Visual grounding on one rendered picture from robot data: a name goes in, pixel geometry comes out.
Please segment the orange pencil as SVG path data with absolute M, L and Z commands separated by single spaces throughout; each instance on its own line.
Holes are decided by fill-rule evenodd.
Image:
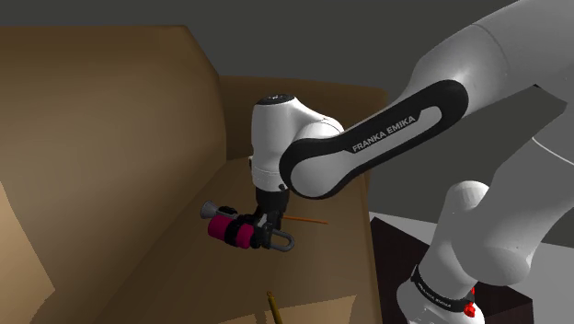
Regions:
M 321 224 L 321 225 L 328 225 L 328 221 L 318 220 L 318 219 L 311 219 L 311 218 L 304 218 L 304 217 L 295 217 L 295 216 L 288 216 L 284 215 L 283 219 L 299 221 L 299 222 L 306 222 L 306 223 L 314 223 L 314 224 Z

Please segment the red and black flashlight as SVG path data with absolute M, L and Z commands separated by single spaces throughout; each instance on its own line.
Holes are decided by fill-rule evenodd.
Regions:
M 209 219 L 208 235 L 241 249 L 275 249 L 290 251 L 295 244 L 293 236 L 278 229 L 282 214 L 278 211 L 239 214 L 228 206 L 217 206 L 212 201 L 203 204 L 201 219 Z

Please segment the yellow-brown stick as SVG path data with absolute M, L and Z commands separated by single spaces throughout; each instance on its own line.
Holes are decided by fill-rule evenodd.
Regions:
M 275 297 L 271 291 L 267 292 L 267 298 L 270 305 L 270 312 L 273 317 L 274 324 L 283 324 Z

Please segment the brown sofa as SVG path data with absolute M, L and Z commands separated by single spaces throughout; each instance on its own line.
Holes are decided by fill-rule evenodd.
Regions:
M 351 126 L 372 87 L 220 76 L 184 27 L 0 27 L 0 324 L 383 324 L 368 177 L 292 197 L 294 249 L 209 237 L 256 205 L 253 105 L 292 93 Z

